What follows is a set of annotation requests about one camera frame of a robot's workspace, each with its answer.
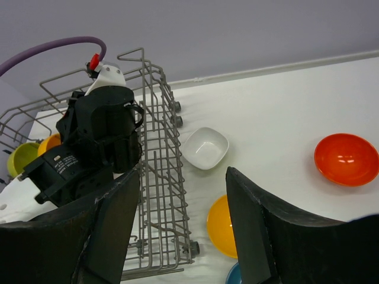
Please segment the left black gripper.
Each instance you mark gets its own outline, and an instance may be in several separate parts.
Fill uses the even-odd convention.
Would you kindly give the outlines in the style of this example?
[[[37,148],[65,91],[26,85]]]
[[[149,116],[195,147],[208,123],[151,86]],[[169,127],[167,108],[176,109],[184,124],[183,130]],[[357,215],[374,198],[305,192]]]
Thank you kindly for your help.
[[[64,145],[87,161],[111,165],[114,173],[138,164],[142,149],[137,129],[143,124],[144,109],[136,104],[131,89],[103,86],[87,96],[74,91],[67,103],[56,123]]]

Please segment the yellow bowl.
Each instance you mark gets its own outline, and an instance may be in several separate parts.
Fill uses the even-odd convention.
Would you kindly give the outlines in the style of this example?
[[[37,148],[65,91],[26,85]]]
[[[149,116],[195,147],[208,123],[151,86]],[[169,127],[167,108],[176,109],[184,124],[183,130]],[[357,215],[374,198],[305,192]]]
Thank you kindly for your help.
[[[49,151],[50,149],[61,145],[61,139],[60,139],[60,134],[53,134],[49,137],[47,137],[45,140],[41,142],[41,144],[38,147],[37,150],[37,156],[41,156],[45,152]]]
[[[212,204],[207,215],[207,232],[209,239],[218,251],[228,257],[237,259],[227,195],[219,197]]]

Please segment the lime green bowl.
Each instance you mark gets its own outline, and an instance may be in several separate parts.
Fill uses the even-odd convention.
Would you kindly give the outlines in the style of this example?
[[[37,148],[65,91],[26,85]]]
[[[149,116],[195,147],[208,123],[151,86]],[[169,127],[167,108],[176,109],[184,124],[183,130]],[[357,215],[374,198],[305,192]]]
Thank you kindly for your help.
[[[39,143],[24,143],[9,155],[7,169],[12,178],[21,174],[24,167],[37,158],[39,146]]]

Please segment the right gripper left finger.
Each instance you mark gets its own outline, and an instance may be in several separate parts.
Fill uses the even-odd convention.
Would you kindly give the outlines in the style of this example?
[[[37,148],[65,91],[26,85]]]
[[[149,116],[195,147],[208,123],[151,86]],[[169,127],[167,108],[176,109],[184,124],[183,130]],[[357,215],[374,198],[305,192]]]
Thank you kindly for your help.
[[[1,283],[120,283],[140,190],[133,170],[29,221],[1,225]]]

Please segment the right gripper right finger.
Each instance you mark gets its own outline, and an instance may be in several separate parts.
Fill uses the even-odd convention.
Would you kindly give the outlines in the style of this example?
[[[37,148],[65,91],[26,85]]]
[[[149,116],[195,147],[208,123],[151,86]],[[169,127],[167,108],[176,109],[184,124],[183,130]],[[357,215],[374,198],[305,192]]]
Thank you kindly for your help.
[[[378,282],[378,215],[348,222],[322,217],[233,167],[226,189],[243,283]]]

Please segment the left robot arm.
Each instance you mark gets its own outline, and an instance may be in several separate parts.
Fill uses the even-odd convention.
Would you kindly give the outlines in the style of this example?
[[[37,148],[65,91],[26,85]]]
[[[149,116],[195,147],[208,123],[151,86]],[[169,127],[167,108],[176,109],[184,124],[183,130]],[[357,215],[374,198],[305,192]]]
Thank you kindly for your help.
[[[1,224],[28,221],[69,204],[132,170],[142,148],[144,110],[124,86],[74,91],[56,123],[60,144],[34,159],[1,192]]]

